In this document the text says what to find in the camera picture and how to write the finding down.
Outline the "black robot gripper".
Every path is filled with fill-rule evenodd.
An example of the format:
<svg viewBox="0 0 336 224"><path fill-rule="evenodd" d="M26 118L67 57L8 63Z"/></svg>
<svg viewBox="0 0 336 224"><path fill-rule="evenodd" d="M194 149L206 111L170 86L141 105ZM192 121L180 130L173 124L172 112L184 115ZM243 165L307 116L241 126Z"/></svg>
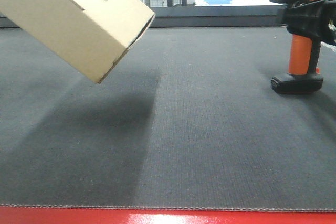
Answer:
<svg viewBox="0 0 336 224"><path fill-rule="evenodd" d="M335 0L315 0L280 9L277 22L291 34L335 45Z"/></svg>

